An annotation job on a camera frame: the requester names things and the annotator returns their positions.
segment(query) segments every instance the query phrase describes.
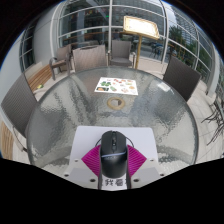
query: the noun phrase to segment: gray chair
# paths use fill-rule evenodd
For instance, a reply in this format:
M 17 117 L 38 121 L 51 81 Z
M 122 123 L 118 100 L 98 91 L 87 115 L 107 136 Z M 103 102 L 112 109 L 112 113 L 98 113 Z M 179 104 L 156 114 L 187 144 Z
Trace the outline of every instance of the gray chair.
M 73 50 L 75 71 L 107 66 L 105 45 L 88 46 Z
M 59 68 L 61 72 L 60 67 L 63 65 L 66 65 L 68 75 L 70 75 L 70 60 L 71 60 L 71 44 L 68 44 L 65 47 L 57 49 L 57 57 L 56 58 L 53 57 L 49 61 L 53 80 L 55 80 L 54 68 Z
M 135 53 L 133 52 L 133 62 L 129 60 L 131 51 L 131 41 L 112 40 L 112 52 L 108 52 L 108 64 L 116 66 L 132 66 L 134 68 Z
M 23 137 L 27 137 L 28 122 L 36 104 L 37 100 L 24 74 L 19 76 L 1 103 L 2 110 L 12 124 L 14 141 L 21 151 L 25 149 L 19 142 L 15 129 L 17 129 Z
M 200 79 L 201 74 L 199 72 L 173 56 L 171 56 L 163 77 L 163 80 L 176 89 L 185 101 L 190 99 Z

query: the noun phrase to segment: building exterior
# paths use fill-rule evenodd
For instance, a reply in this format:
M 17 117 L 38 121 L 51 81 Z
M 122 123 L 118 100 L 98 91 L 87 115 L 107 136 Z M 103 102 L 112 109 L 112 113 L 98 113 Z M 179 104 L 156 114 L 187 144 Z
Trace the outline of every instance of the building exterior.
M 31 21 L 10 49 L 0 71 L 0 85 L 4 80 L 0 103 L 21 72 L 31 76 L 67 44 L 78 48 L 97 41 L 110 50 L 111 40 L 129 40 L 131 51 L 137 52 L 138 36 L 123 32 L 125 15 L 157 24 L 160 39 L 143 38 L 140 59 L 159 68 L 167 65 L 173 55 L 202 74 L 209 96 L 215 93 L 218 83 L 224 87 L 223 60 L 218 51 L 206 33 L 176 7 L 160 0 L 67 0 Z

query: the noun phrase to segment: black computer mouse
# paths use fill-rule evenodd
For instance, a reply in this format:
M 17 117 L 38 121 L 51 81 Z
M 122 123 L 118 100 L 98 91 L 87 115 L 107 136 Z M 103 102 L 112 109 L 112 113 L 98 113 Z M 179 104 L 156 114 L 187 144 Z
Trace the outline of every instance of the black computer mouse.
M 101 138 L 102 174 L 109 178 L 119 178 L 126 173 L 126 137 L 118 131 L 108 131 Z

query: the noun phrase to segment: white paper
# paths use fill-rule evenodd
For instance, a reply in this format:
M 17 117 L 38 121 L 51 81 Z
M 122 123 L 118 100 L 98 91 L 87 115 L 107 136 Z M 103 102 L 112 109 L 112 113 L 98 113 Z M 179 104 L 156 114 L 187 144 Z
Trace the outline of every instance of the white paper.
M 101 77 L 95 92 L 138 95 L 135 80 Z

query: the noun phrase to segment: table surface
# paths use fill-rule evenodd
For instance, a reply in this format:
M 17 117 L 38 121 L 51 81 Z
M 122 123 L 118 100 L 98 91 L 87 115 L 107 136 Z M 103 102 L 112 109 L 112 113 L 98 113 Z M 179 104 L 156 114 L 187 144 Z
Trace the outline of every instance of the table surface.
M 135 80 L 138 95 L 94 92 L 101 77 Z M 171 174 L 194 164 L 198 151 L 195 119 L 180 94 L 164 88 L 164 83 L 149 73 L 117 66 L 81 71 L 60 80 L 31 115 L 27 136 L 31 164 L 62 177 L 80 125 L 150 127 L 164 172 Z M 125 106 L 109 108 L 111 97 L 122 98 Z

